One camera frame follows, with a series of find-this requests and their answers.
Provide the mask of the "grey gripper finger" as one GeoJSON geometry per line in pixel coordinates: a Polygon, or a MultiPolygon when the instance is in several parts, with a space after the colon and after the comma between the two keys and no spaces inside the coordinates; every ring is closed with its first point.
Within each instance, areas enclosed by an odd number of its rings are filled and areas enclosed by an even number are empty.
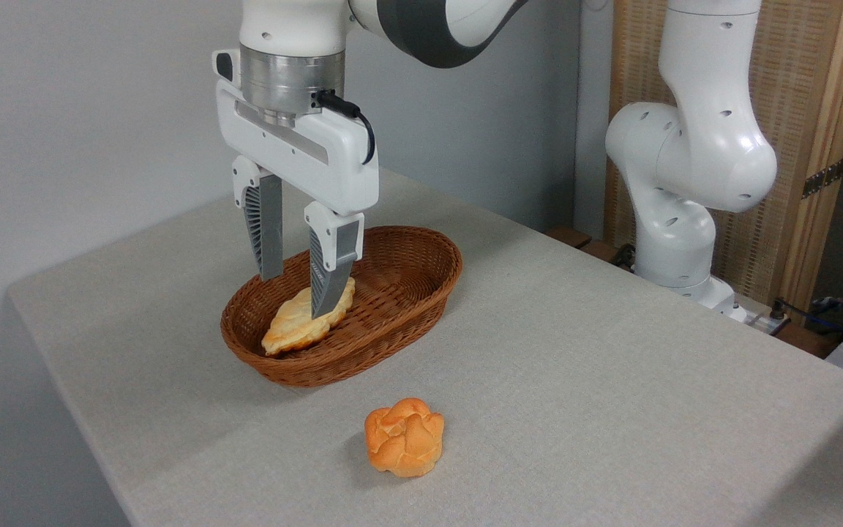
{"type": "Polygon", "coordinates": [[[262,281],[283,274],[283,184],[278,176],[238,156],[232,163],[236,206],[245,226],[262,281]]]}
{"type": "Polygon", "coordinates": [[[304,208],[309,226],[312,317],[335,309],[364,250],[364,214],[340,216],[318,201],[304,208]]]}

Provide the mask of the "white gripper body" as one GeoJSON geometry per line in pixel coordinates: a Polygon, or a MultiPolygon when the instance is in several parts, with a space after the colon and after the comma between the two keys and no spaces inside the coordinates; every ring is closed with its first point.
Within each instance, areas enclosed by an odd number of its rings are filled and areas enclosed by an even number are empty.
{"type": "Polygon", "coordinates": [[[215,51],[213,68],[225,143],[338,214],[378,201],[377,160],[368,160],[364,124],[318,101],[342,94],[345,51],[278,56],[253,49],[215,51]]]}

